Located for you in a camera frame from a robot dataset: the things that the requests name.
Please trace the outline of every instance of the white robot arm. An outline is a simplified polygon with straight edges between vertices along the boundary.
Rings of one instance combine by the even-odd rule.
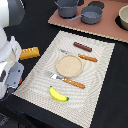
[[[7,41],[3,28],[18,25],[24,14],[21,0],[0,0],[0,99],[4,97],[8,87],[17,87],[17,76],[21,77],[23,71],[23,66],[18,63],[22,49],[13,36],[10,42]]]

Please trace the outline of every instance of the pot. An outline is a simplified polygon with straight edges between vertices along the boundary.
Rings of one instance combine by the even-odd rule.
[[[86,6],[81,10],[81,15],[68,19],[67,22],[73,21],[79,17],[81,17],[81,20],[86,24],[95,24],[98,23],[101,20],[102,17],[102,9],[97,6]]]
[[[76,15],[78,2],[79,0],[58,0],[55,4],[61,17],[70,18]]]
[[[119,10],[119,17],[123,28],[128,30],[128,5]]]

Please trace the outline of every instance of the beige placemat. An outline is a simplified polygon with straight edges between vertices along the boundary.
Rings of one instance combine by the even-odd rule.
[[[74,47],[74,42],[91,47],[92,52]],[[83,72],[72,78],[72,80],[84,84],[85,89],[44,75],[45,70],[58,74],[55,63],[65,55],[58,50],[60,48],[98,59],[96,63],[82,60],[84,64]],[[113,49],[114,43],[102,42],[60,31],[14,95],[84,128],[89,128]],[[68,96],[69,101],[60,103],[52,99],[49,93],[50,86],[53,86],[59,93]]]

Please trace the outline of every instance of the fork tines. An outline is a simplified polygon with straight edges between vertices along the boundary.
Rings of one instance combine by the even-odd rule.
[[[46,70],[45,70],[44,74],[45,74],[46,76],[49,76],[49,77],[52,77],[52,76],[54,75],[52,72],[46,71]]]

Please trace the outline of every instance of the knife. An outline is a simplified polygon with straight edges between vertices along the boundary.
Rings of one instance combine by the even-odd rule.
[[[70,80],[70,79],[68,79],[68,78],[60,77],[60,76],[58,76],[58,75],[56,75],[56,74],[54,74],[54,73],[52,73],[52,72],[50,72],[50,71],[45,71],[44,74],[45,74],[46,76],[52,78],[52,79],[59,79],[59,80],[62,80],[62,81],[64,81],[64,82],[66,82],[66,83],[72,84],[72,85],[74,85],[74,86],[76,86],[76,87],[79,87],[79,88],[82,88],[82,89],[85,88],[85,85],[83,85],[83,84],[81,84],[81,83],[78,83],[78,82],[76,82],[76,81]]]
[[[98,60],[96,58],[92,58],[92,57],[89,57],[89,56],[85,56],[85,55],[81,55],[81,54],[77,54],[77,53],[72,53],[72,52],[69,52],[69,51],[65,51],[63,49],[58,49],[59,51],[65,53],[65,54],[74,54],[74,55],[77,55],[78,57],[82,58],[82,59],[85,59],[85,60],[89,60],[89,61],[93,61],[93,62],[97,62]]]

